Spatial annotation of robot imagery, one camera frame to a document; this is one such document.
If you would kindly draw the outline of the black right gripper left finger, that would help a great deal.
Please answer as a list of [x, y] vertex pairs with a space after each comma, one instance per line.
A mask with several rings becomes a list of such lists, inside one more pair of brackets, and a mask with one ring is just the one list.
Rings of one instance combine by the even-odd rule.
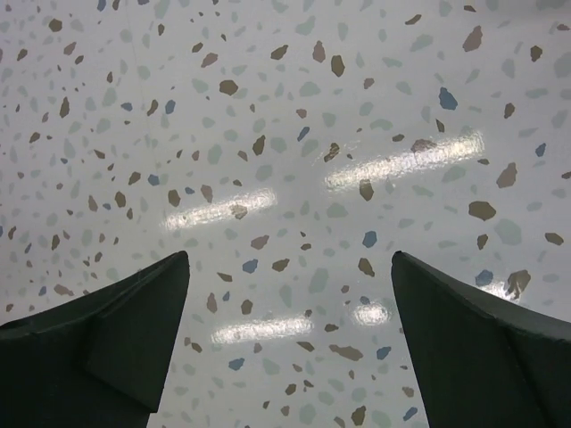
[[159, 410], [187, 289], [175, 252], [1, 327], [3, 427], [145, 427]]

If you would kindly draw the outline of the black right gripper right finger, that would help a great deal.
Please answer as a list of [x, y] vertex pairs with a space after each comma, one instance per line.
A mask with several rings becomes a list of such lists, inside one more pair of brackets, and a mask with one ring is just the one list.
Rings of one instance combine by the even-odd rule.
[[403, 251], [391, 278], [432, 427], [568, 427], [570, 324]]

